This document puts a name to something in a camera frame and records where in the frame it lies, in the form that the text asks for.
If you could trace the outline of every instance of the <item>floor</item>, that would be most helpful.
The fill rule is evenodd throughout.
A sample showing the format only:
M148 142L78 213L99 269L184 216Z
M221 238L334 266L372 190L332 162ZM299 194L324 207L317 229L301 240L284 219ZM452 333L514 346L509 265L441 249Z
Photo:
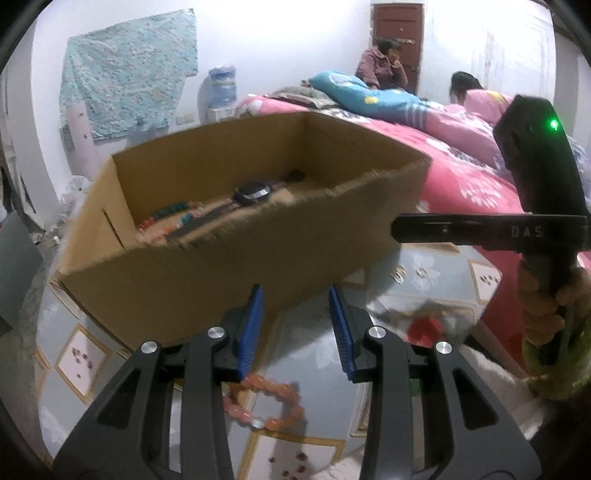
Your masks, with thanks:
M43 264L31 283L17 327L0 337L0 397L25 440L43 457L46 448L38 421L34 370L35 336L41 297L57 245L52 238L44 237L38 248L43 256ZM25 419L37 421L23 424Z

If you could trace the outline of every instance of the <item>metal screw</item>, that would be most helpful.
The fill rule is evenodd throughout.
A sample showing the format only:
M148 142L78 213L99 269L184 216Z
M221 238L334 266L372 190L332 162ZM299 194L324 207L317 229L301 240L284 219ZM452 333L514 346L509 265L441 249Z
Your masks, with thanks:
M226 335L226 331L222 327L211 327L207 331L209 338L222 338L224 335Z
M158 344L156 342L145 342L142 344L142 353L154 353L157 348Z
M447 342L437 342L435 348L439 353L442 353L443 355L447 355L448 353L451 353L453 350L452 346Z
M371 338L384 338L386 336L386 329L382 327L371 327L368 331Z

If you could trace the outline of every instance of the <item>dark hair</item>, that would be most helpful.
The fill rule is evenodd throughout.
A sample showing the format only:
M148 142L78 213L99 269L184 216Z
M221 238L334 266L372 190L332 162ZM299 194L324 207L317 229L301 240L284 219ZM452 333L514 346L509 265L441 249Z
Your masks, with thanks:
M452 75L452 86L449 89L450 95L458 93L465 95L468 90L484 90L478 79L474 75L466 72L456 72Z
M384 55L386 55L390 49L398 51L402 50L400 43L398 43L396 40L390 40L389 38L380 38L376 42L376 45L378 46L380 53Z

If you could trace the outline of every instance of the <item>cardboard box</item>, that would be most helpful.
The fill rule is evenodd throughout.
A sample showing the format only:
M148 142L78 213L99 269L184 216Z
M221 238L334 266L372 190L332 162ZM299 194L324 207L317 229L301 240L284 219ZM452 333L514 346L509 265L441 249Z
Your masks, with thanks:
M73 225L57 280L129 348L171 345L242 305L253 284L268 314L309 298L396 248L429 158L362 126L312 112L206 125L110 158ZM294 168L307 187L236 210L176 244L143 244L152 212L228 197Z

